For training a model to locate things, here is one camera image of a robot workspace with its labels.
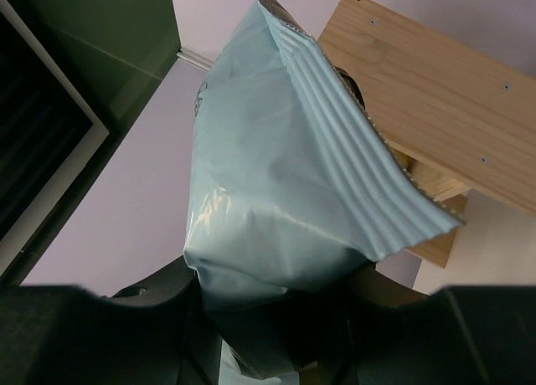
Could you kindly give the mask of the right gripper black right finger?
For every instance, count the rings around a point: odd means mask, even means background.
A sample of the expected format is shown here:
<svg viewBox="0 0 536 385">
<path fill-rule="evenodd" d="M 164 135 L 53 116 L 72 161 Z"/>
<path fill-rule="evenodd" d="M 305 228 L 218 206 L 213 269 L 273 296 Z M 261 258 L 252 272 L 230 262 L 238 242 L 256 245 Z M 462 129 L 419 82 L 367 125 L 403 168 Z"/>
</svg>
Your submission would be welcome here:
<svg viewBox="0 0 536 385">
<path fill-rule="evenodd" d="M 448 285 L 420 300 L 369 280 L 299 295 L 300 367 L 321 384 L 532 384 L 535 289 Z"/>
</svg>

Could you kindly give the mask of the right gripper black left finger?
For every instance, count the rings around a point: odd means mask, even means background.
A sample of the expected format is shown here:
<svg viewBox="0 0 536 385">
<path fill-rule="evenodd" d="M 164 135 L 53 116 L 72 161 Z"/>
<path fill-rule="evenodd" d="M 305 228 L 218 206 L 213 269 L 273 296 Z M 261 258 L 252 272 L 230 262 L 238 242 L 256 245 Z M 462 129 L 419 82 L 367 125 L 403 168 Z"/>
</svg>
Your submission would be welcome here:
<svg viewBox="0 0 536 385">
<path fill-rule="evenodd" d="M 215 384 L 220 352 L 183 259 L 112 297 L 63 285 L 1 289 L 4 384 Z"/>
</svg>

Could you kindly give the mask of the light blue cassava chips bag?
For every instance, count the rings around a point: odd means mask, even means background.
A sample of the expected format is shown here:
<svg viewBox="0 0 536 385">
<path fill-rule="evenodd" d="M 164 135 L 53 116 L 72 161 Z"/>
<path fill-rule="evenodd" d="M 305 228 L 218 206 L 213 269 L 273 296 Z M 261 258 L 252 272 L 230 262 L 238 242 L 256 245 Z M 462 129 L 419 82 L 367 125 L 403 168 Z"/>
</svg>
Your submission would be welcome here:
<svg viewBox="0 0 536 385">
<path fill-rule="evenodd" d="M 256 0 L 195 103 L 184 258 L 223 339 L 219 382 L 298 383 L 316 293 L 460 225 L 355 80 L 277 0 Z"/>
</svg>

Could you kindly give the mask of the yellow kettle cooked chips bag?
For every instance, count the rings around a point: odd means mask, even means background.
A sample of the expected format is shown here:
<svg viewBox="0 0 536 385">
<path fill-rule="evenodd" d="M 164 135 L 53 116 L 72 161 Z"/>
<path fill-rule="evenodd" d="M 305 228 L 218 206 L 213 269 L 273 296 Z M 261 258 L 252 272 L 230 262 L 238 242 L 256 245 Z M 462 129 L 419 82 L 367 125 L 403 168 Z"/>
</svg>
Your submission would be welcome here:
<svg viewBox="0 0 536 385">
<path fill-rule="evenodd" d="M 415 164 L 415 160 L 412 157 L 408 156 L 407 154 L 403 153 L 402 151 L 399 151 L 396 149 L 393 149 L 393 153 L 400 167 L 409 175 L 411 175 L 411 171 Z"/>
</svg>

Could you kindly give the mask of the wooden two-tier shelf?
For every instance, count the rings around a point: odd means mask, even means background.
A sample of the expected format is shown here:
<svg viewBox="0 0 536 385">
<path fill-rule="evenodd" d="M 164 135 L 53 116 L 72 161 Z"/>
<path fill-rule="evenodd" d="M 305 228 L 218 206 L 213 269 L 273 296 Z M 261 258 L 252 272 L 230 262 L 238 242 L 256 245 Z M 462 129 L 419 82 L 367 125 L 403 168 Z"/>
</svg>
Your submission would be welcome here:
<svg viewBox="0 0 536 385">
<path fill-rule="evenodd" d="M 340 0 L 319 39 L 417 183 L 456 211 L 475 189 L 535 211 L 535 82 L 371 0 Z"/>
</svg>

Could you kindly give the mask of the grey corner frame post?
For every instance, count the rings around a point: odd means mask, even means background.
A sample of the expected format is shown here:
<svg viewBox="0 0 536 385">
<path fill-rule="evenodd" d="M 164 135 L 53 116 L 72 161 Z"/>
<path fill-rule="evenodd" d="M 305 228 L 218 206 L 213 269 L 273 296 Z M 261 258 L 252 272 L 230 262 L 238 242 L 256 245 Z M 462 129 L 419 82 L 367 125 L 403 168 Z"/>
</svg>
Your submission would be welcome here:
<svg viewBox="0 0 536 385">
<path fill-rule="evenodd" d="M 213 61 L 206 59 L 205 57 L 196 54 L 188 49 L 180 49 L 177 52 L 177 58 L 193 66 L 194 68 L 200 69 L 204 72 L 210 71 L 210 69 L 214 65 Z"/>
</svg>

